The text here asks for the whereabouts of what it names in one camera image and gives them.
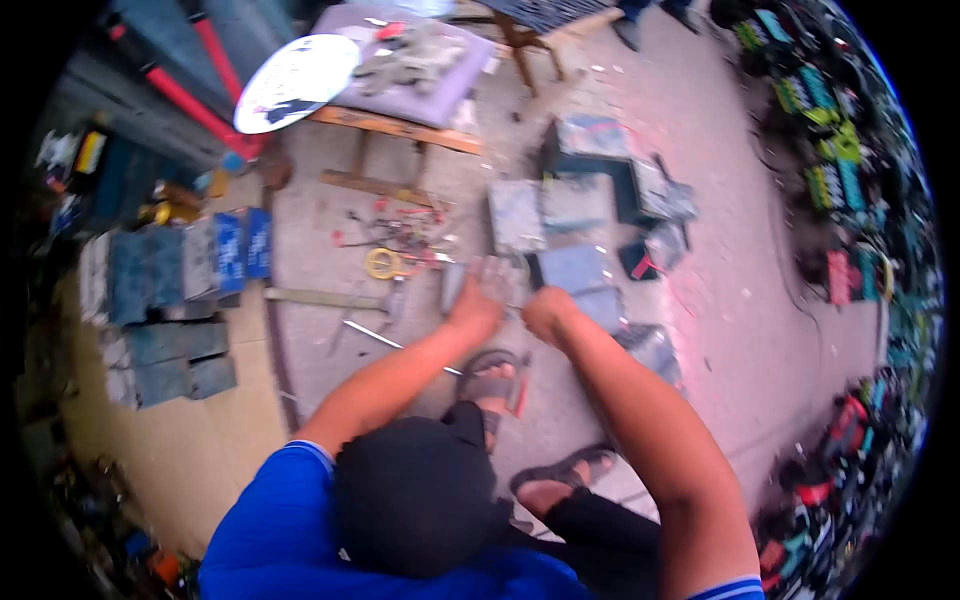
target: foot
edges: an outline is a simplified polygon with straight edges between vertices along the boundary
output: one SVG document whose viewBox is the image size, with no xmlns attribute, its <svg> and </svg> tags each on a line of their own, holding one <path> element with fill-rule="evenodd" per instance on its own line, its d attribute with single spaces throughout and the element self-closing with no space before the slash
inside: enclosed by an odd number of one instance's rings
<svg viewBox="0 0 960 600">
<path fill-rule="evenodd" d="M 523 508 L 530 511 L 530 514 L 543 520 L 562 500 L 566 500 L 573 493 L 573 490 L 579 487 L 589 487 L 596 479 L 599 479 L 613 468 L 613 456 L 602 455 L 597 460 L 597 464 L 591 465 L 586 460 L 578 461 L 573 465 L 572 471 L 565 479 L 583 482 L 582 486 L 574 486 L 563 481 L 552 479 L 540 479 L 528 481 L 521 484 L 516 489 L 516 501 Z"/>
<path fill-rule="evenodd" d="M 474 376 L 473 381 L 477 382 L 478 385 L 483 385 L 479 382 L 483 381 L 499 381 L 506 380 L 512 381 L 516 377 L 516 368 L 509 363 L 499 365 L 497 367 L 490 367 L 489 369 L 484 369 L 478 371 Z M 504 388 L 508 386 L 490 386 L 487 384 L 489 389 L 494 388 Z M 467 386 L 465 393 L 469 394 L 470 386 Z M 483 411 L 483 422 L 484 422 L 484 444 L 488 453 L 493 452 L 493 447 L 496 446 L 496 429 L 499 424 L 500 418 L 509 413 L 507 410 L 507 398 L 506 395 L 496 395 L 496 396 L 483 396 L 476 398 L 474 400 L 476 405 L 480 407 L 480 410 Z"/>
<path fill-rule="evenodd" d="M 697 28 L 696 24 L 694 24 L 693 20 L 690 18 L 689 9 L 675 9 L 671 5 L 667 4 L 666 2 L 661 2 L 660 7 L 663 9 L 664 12 L 666 12 L 673 18 L 680 21 L 681 25 L 686 27 L 695 35 L 698 36 L 700 34 L 700 29 Z"/>
<path fill-rule="evenodd" d="M 628 21 L 626 17 L 621 16 L 611 23 L 611 27 L 613 27 L 613 32 L 616 33 L 616 36 L 620 38 L 620 41 L 622 41 L 625 46 L 634 52 L 640 51 L 639 28 L 635 22 Z"/>
</svg>

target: black sandal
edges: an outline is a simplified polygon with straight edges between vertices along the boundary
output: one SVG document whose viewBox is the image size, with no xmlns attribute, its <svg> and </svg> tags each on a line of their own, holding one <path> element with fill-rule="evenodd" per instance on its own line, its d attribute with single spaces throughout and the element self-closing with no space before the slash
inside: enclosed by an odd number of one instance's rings
<svg viewBox="0 0 960 600">
<path fill-rule="evenodd" d="M 603 459 L 605 458 L 611 459 L 609 467 L 603 465 Z M 616 452 L 608 444 L 591 445 L 577 450 L 559 463 L 554 463 L 548 467 L 525 468 L 510 479 L 510 491 L 516 496 L 516 491 L 520 489 L 520 486 L 531 481 L 559 481 L 574 490 L 585 488 L 587 483 L 580 476 L 580 473 L 573 469 L 580 461 L 587 463 L 590 469 L 590 483 L 593 484 L 613 469 Z"/>
<path fill-rule="evenodd" d="M 507 378 L 478 375 L 482 371 L 502 365 L 513 365 L 514 376 Z M 519 357 L 509 350 L 493 349 L 481 352 L 471 358 L 463 367 L 463 374 L 457 380 L 453 397 L 458 401 L 466 402 L 476 402 L 484 397 L 502 397 L 509 412 L 510 400 L 521 385 L 522 372 L 520 368 Z M 483 409 L 480 412 L 483 414 L 484 433 L 490 433 L 496 438 L 496 430 L 500 425 L 501 415 Z"/>
</svg>

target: blue shirt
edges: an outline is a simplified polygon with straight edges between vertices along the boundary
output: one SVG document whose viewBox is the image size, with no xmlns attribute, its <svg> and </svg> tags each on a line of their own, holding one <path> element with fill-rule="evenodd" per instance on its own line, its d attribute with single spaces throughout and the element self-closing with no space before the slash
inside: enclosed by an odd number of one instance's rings
<svg viewBox="0 0 960 600">
<path fill-rule="evenodd" d="M 592 597 L 568 565 L 525 548 L 491 546 L 426 580 L 354 568 L 338 554 L 332 482 L 330 458 L 312 443 L 290 442 L 267 459 L 213 534 L 200 570 L 204 598 Z M 753 589 L 763 598 L 756 576 L 715 589 L 725 599 L 754 598 L 739 593 Z"/>
</svg>

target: person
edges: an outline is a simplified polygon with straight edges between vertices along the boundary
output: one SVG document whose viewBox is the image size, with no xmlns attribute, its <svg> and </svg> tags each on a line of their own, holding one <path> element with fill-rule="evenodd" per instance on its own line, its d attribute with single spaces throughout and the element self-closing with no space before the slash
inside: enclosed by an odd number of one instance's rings
<svg viewBox="0 0 960 600">
<path fill-rule="evenodd" d="M 620 41 L 634 52 L 640 51 L 640 29 L 637 21 L 640 19 L 640 13 L 643 9 L 650 6 L 652 2 L 653 0 L 620 0 L 617 5 L 623 11 L 623 16 L 616 19 L 611 25 Z M 690 18 L 690 5 L 692 3 L 693 0 L 663 0 L 660 2 L 660 7 L 698 36 L 700 30 Z"/>
<path fill-rule="evenodd" d="M 489 459 L 522 385 L 506 350 L 463 367 L 441 420 L 396 419 L 499 328 L 504 262 L 473 261 L 440 327 L 354 373 L 267 459 L 210 541 L 205 598 L 763 598 L 739 485 L 709 431 L 559 288 L 522 318 L 581 375 L 661 525 L 589 491 L 615 457 L 602 445 L 510 481 L 566 543 L 510 524 Z"/>
</svg>

